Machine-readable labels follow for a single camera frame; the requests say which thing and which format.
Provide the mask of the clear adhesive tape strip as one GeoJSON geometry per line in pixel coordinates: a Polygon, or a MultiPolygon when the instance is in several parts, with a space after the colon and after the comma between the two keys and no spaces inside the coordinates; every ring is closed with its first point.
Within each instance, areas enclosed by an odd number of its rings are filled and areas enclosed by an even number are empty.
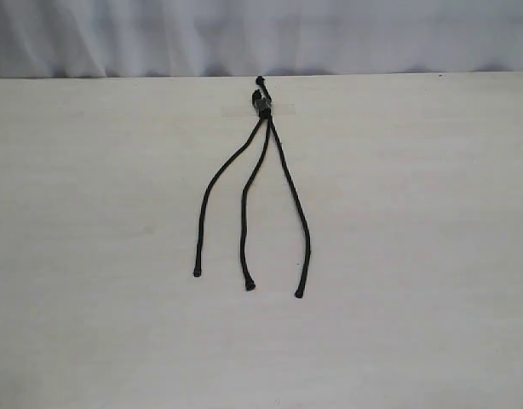
{"type": "MultiPolygon", "coordinates": [[[[271,110],[272,114],[276,116],[297,114],[296,107],[293,104],[276,104],[272,106],[271,110]]],[[[258,117],[258,112],[252,105],[234,105],[222,107],[221,115],[226,118],[258,117]]]]}

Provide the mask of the white curtain backdrop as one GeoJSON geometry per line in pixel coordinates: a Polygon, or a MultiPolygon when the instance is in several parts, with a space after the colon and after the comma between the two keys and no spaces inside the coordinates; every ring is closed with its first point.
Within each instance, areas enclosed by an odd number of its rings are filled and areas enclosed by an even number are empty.
{"type": "Polygon", "coordinates": [[[0,78],[523,71],[523,1],[0,1],[0,78]]]}

